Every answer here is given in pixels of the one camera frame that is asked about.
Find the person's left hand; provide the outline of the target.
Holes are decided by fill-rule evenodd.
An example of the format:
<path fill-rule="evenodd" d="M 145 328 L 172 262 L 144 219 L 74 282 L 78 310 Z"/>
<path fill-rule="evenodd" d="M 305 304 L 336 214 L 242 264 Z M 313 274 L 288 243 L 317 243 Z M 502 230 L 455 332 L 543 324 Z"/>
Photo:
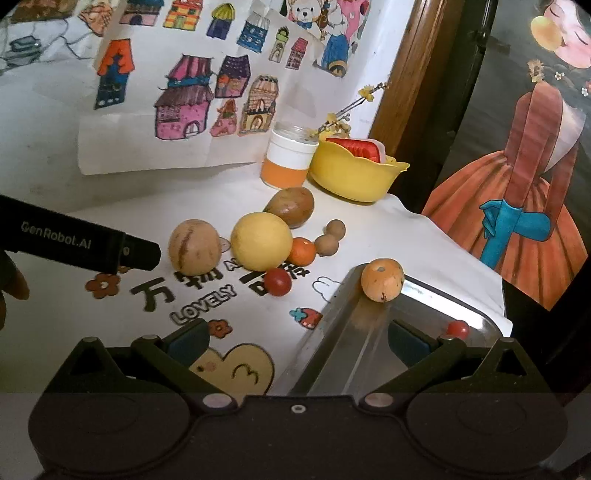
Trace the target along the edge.
<path fill-rule="evenodd" d="M 0 329 L 4 328 L 7 309 L 5 295 L 17 299 L 27 300 L 30 296 L 28 284 L 5 251 L 0 256 Z"/>

